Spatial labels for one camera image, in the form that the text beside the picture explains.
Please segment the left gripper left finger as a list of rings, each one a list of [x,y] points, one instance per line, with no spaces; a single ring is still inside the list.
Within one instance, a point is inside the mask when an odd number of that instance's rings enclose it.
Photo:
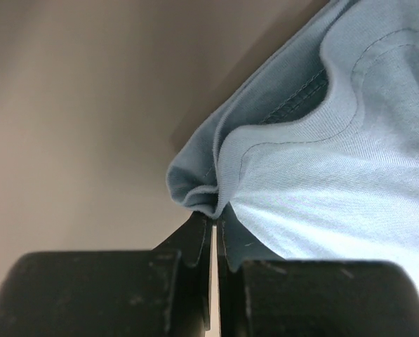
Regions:
[[[169,310],[173,331],[211,329],[212,231],[212,221],[194,212],[153,248],[155,253],[174,253],[178,257]]]

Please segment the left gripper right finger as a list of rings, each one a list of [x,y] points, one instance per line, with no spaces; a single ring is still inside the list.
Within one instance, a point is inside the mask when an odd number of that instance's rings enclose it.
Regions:
[[[217,264],[221,336],[244,336],[243,275],[230,258],[228,220],[217,221]]]

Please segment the blue t shirt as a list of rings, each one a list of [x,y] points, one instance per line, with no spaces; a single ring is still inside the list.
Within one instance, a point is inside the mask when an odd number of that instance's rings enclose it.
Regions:
[[[419,289],[419,1],[330,1],[196,130],[172,199],[284,258],[382,259]]]

